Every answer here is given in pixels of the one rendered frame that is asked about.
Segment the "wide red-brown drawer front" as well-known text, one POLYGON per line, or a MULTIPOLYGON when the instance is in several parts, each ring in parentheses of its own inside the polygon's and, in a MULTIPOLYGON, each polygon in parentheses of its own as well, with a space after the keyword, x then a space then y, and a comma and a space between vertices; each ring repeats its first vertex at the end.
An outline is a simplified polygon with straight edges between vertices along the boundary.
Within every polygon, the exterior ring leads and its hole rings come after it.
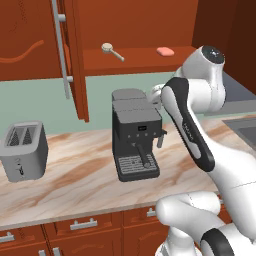
POLYGON ((122 214, 120 212, 106 213, 101 215, 56 221, 53 223, 45 224, 44 228, 48 238, 50 240, 54 240, 71 237, 73 235, 92 234, 95 232, 112 231, 114 229, 119 229, 121 227, 121 217, 122 214), (91 218, 98 221, 98 225, 96 227, 74 231, 70 229, 70 225, 73 224, 75 220, 78 220, 79 222, 87 222, 91 218))

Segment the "grey toaster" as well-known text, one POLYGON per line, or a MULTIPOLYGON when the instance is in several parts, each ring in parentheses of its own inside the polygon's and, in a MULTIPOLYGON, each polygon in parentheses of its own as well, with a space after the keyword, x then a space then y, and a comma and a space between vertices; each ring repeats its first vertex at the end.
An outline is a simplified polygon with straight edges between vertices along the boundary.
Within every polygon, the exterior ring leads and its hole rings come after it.
POLYGON ((46 169, 48 143, 43 123, 11 124, 0 142, 0 161, 10 182, 40 179, 46 169))

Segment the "red-brown wall cabinet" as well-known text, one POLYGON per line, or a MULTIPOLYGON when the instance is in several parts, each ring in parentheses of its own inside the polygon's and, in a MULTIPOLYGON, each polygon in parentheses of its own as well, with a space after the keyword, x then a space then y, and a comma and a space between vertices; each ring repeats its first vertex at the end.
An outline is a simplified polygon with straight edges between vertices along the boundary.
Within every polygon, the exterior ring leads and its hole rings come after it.
POLYGON ((198 0, 77 0, 77 5, 87 76, 173 71, 194 51, 198 0), (104 53, 103 43, 125 60, 104 53), (174 55, 163 57, 158 47, 174 55))

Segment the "closed red-brown cabinet door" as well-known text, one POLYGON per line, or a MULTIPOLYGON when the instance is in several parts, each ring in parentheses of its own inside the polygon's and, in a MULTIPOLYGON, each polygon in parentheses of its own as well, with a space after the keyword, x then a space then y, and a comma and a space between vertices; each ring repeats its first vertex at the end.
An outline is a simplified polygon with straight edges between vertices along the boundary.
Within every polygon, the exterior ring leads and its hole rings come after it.
POLYGON ((60 78, 51 0, 0 0, 0 82, 60 78))

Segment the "red-brown base cupboard door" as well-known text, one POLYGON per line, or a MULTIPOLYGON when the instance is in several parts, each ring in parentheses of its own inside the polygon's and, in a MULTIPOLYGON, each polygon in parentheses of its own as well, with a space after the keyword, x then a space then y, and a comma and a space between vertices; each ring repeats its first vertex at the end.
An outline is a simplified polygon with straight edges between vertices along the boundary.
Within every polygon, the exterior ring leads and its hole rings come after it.
POLYGON ((40 250, 43 250, 46 256, 52 256, 45 242, 0 246, 0 256, 39 256, 40 250))
POLYGON ((155 256, 164 242, 168 227, 160 222, 125 227, 123 231, 123 256, 155 256))
POLYGON ((122 256, 121 230, 51 240, 50 246, 60 256, 122 256))

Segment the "dark grey coffee machine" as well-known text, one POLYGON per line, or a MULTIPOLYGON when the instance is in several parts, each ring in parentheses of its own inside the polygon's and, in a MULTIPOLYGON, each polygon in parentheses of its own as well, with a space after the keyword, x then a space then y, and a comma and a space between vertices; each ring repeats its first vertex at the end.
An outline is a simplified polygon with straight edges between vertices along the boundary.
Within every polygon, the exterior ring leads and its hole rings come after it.
POLYGON ((162 117, 139 89, 112 92, 112 153, 122 182, 156 178, 160 169, 152 152, 153 140, 162 147, 166 131, 162 117))

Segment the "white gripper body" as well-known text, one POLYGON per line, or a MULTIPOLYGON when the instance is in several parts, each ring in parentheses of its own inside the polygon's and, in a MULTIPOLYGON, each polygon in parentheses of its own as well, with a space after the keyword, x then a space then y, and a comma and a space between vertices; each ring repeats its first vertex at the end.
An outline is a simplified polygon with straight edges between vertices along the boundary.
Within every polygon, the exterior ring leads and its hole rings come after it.
POLYGON ((155 108, 161 107, 161 91, 164 87, 163 84, 155 85, 147 94, 147 100, 154 105, 155 108))

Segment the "open red-brown cabinet door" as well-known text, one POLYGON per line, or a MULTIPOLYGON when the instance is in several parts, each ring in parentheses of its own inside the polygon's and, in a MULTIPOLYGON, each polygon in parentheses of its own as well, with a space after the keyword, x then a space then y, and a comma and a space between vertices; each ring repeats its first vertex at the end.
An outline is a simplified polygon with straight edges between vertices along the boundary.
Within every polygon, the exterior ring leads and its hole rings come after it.
POLYGON ((77 0, 57 0, 57 6, 58 12, 66 16, 66 21, 60 23, 60 28, 67 75, 73 77, 69 85, 70 97, 73 97, 78 118, 88 122, 88 100, 77 0))

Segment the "dark red-brown cabinet door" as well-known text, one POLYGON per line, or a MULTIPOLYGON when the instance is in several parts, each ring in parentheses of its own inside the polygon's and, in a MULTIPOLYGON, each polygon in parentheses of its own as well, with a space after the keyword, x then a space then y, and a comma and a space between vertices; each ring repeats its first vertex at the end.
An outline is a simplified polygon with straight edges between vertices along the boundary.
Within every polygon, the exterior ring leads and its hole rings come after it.
POLYGON ((192 45, 211 45, 224 71, 256 94, 256 0, 199 0, 192 45))

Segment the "grey sink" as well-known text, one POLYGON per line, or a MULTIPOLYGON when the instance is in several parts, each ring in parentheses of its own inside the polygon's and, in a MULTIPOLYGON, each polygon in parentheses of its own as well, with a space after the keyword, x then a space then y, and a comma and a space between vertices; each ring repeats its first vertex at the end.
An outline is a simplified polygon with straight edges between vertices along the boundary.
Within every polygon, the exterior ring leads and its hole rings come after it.
POLYGON ((224 120, 224 123, 256 151, 256 117, 224 120))

